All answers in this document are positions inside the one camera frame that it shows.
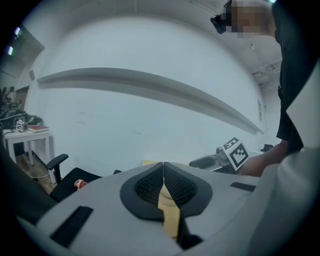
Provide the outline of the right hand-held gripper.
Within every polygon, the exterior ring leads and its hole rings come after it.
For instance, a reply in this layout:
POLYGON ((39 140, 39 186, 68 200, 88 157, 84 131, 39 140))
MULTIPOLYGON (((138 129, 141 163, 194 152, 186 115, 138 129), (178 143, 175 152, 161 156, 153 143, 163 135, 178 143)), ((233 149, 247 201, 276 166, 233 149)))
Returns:
POLYGON ((215 155, 207 155, 191 161, 193 168, 218 173, 237 173, 248 160, 249 153, 241 140, 233 137, 223 146, 217 147, 215 155))

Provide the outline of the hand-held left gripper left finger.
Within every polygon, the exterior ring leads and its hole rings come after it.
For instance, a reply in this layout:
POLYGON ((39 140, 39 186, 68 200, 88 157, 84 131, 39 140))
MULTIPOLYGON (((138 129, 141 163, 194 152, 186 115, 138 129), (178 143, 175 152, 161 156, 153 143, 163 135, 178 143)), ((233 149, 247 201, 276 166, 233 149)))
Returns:
POLYGON ((85 185, 22 228, 49 256, 173 256, 180 246, 158 208, 163 164, 136 167, 85 185))

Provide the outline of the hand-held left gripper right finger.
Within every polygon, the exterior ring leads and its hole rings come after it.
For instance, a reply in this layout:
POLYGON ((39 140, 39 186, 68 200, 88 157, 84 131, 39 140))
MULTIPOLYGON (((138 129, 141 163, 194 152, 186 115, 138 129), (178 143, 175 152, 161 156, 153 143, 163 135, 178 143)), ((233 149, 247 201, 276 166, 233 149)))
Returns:
POLYGON ((258 178, 210 172, 179 163, 163 164, 164 185, 180 210, 177 241, 163 244, 164 256, 245 256, 252 229, 240 217, 258 178))

